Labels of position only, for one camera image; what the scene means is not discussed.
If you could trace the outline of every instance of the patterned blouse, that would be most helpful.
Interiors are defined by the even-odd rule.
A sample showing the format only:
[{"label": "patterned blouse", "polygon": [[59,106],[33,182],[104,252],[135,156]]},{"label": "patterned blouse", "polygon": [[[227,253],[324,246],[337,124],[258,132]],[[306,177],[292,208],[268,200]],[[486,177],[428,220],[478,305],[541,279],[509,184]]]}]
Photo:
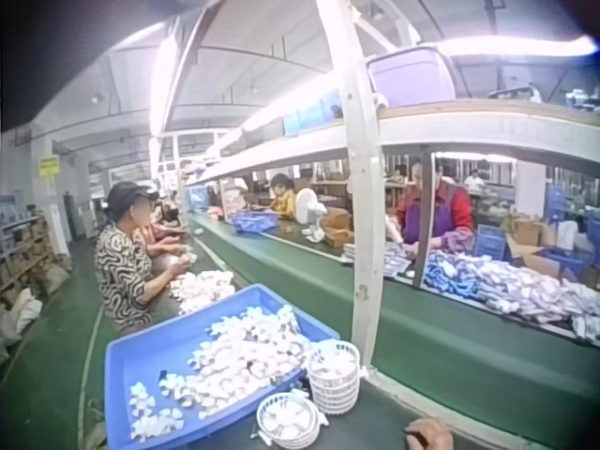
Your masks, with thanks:
[{"label": "patterned blouse", "polygon": [[147,307],[139,301],[145,282],[152,277],[145,246],[111,223],[97,240],[95,263],[106,315],[117,325],[150,323]]}]

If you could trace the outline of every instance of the purple plastic bin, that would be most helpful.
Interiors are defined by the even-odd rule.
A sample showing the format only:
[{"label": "purple plastic bin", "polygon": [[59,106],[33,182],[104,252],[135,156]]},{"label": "purple plastic bin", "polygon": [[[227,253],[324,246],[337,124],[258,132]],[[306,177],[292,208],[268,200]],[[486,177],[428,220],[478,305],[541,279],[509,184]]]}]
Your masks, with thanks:
[{"label": "purple plastic bin", "polygon": [[430,47],[389,53],[367,63],[375,92],[390,108],[457,98],[446,61]]}]

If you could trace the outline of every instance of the hat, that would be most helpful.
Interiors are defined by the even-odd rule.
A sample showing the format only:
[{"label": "hat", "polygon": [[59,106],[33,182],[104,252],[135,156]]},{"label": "hat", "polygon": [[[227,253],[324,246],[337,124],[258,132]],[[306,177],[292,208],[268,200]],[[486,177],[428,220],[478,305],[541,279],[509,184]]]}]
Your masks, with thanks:
[{"label": "hat", "polygon": [[120,181],[114,185],[106,198],[112,220],[120,220],[139,197],[148,198],[148,187],[132,181]]}]

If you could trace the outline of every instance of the conveyor belt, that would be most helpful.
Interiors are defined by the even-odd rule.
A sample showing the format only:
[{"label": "conveyor belt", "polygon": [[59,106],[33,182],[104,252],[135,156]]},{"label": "conveyor belt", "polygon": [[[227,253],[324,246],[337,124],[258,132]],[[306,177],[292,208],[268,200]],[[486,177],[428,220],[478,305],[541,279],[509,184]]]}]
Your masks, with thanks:
[{"label": "conveyor belt", "polygon": [[[401,408],[375,387],[363,383],[360,397],[354,409],[341,417],[330,417],[329,427],[322,427],[312,450],[402,450],[406,446],[404,428],[418,418],[414,412]],[[227,427],[210,439],[191,443],[190,450],[264,450],[260,439],[251,440],[250,434],[256,424],[251,415]],[[454,437],[456,450],[484,449],[467,439]]]},{"label": "conveyor belt", "polygon": [[[242,277],[350,338],[350,268],[191,218]],[[383,286],[373,365],[444,406],[552,447],[569,447],[600,409],[600,350],[392,281]]]}]

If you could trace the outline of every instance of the yellow sign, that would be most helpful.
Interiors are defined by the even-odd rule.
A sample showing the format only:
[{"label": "yellow sign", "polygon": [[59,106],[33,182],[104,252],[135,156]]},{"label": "yellow sign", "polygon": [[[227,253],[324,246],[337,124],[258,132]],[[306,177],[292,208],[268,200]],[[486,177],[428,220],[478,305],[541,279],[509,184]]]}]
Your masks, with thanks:
[{"label": "yellow sign", "polygon": [[39,176],[50,177],[60,173],[60,163],[58,156],[43,157],[39,160]]}]

